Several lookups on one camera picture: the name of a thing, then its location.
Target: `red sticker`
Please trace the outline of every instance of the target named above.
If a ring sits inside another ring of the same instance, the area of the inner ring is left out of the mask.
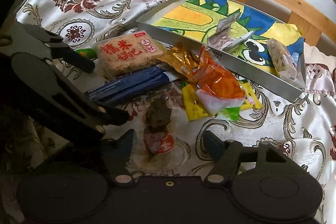
[[[148,52],[156,52],[156,48],[155,48],[154,46],[152,46],[152,45],[148,46],[148,47],[146,48],[146,50],[147,50]]]
[[[148,46],[151,42],[148,40],[148,39],[143,39],[141,40],[141,44],[142,45],[145,45],[145,46]]]
[[[138,32],[134,34],[135,37],[143,37],[144,35],[146,35],[145,32]]]
[[[172,135],[167,134],[161,141],[159,149],[156,151],[157,154],[164,154],[173,149],[175,144],[174,138]]]

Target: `brown snack package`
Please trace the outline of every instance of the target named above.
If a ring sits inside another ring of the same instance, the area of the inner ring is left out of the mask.
[[[160,62],[154,57],[166,51],[145,31],[105,40],[97,47],[98,59],[109,79],[157,65]]]
[[[166,53],[156,56],[156,59],[171,65],[187,78],[192,76],[193,69],[200,63],[198,57],[181,44],[177,44]]]

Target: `pink circle logo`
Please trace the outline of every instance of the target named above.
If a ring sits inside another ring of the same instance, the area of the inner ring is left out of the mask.
[[[148,47],[146,48],[146,50],[147,50],[148,52],[156,52],[156,48],[155,48],[154,46],[148,46]]]
[[[145,46],[147,46],[147,45],[149,45],[151,42],[148,40],[148,39],[143,39],[143,40],[141,40],[141,44],[142,45],[145,45]]]

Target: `rice cracker package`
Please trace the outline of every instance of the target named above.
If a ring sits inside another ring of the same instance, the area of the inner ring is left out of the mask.
[[[109,79],[156,65],[159,62],[155,56],[167,51],[145,31],[104,40],[96,50]]]

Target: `gold wrapper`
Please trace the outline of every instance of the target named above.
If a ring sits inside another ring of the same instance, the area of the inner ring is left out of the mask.
[[[166,53],[156,56],[155,58],[169,64],[177,72],[187,78],[192,76],[193,69],[196,68],[200,62],[196,55],[181,44],[176,45]]]

